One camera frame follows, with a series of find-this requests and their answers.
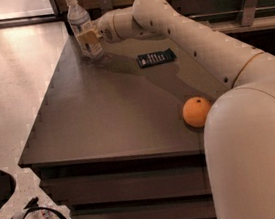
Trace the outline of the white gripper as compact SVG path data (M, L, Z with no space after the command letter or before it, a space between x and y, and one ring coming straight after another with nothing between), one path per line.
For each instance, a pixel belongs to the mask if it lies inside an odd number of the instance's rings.
M104 39L108 43L118 43L121 41L114 26L115 11L108 11L94 21L95 29L89 29L79 33L76 37L81 44L95 44Z

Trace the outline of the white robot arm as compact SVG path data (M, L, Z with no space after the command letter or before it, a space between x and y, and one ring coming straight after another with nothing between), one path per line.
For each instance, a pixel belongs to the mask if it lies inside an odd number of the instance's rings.
M166 0L134 0L96 19L107 42L173 40L228 88L204 131L217 219L275 219L275 56L179 14Z

